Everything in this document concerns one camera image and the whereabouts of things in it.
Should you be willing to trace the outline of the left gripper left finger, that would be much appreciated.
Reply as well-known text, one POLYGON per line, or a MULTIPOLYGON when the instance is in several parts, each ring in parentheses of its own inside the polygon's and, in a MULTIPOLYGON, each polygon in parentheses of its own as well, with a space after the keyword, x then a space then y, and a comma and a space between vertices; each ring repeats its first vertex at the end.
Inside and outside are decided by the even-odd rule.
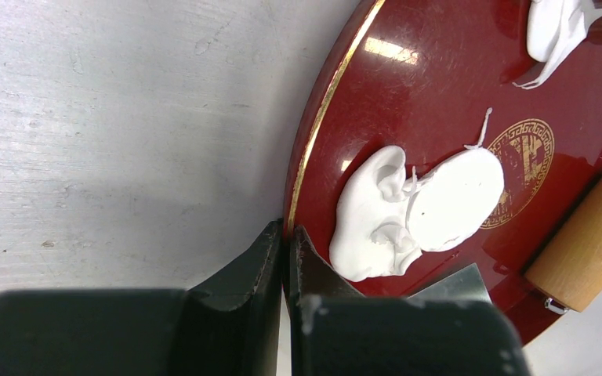
POLYGON ((272 375, 283 225, 191 289, 0 293, 0 375, 272 375))

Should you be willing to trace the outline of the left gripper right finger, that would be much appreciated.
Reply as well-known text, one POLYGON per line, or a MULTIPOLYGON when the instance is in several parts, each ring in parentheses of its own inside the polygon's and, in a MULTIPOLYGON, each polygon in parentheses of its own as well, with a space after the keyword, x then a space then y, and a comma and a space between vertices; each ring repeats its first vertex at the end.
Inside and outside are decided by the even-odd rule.
POLYGON ((288 268, 294 375, 528 375, 520 338, 491 303, 367 297, 294 230, 288 268))

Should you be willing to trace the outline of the round cut dough wrapper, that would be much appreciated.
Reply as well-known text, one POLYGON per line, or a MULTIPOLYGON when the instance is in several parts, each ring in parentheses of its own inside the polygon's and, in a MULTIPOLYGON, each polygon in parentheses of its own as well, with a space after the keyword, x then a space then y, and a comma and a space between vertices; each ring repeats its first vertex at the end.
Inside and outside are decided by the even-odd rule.
POLYGON ((407 227, 422 251, 451 250, 474 235, 504 190, 501 161, 483 147, 489 107, 477 142, 447 158, 419 180, 408 209, 407 227))

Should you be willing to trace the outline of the round red lacquer tray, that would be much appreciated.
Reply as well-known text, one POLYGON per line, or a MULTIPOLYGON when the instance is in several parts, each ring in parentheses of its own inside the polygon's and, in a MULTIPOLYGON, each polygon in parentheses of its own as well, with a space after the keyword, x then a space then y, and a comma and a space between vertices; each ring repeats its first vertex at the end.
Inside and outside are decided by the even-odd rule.
POLYGON ((477 141, 502 158, 493 215, 450 251, 427 253, 401 277, 355 284, 410 295, 476 264, 492 301, 530 342, 558 318, 524 279, 547 240, 602 173, 602 31, 548 81, 524 90, 527 1, 364 1, 340 33, 303 112, 285 187, 285 229, 302 226, 328 256, 339 195, 387 145, 428 172, 477 141))

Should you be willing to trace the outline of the wooden dough roller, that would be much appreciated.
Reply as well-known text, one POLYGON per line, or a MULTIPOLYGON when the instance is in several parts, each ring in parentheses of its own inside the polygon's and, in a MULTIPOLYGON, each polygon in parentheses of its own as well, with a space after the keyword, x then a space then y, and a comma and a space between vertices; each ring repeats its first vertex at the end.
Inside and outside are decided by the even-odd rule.
POLYGON ((602 177, 524 276, 558 315, 583 311, 602 292, 602 177))

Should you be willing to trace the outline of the white dough piece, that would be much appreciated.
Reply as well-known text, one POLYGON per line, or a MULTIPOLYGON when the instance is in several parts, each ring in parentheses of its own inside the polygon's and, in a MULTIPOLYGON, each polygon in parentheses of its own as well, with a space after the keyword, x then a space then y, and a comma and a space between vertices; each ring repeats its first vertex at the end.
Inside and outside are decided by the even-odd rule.
POLYGON ((404 275, 422 255, 407 227, 410 200, 419 188, 407 177, 399 146, 385 146, 347 180, 336 207, 329 261, 344 279, 404 275))

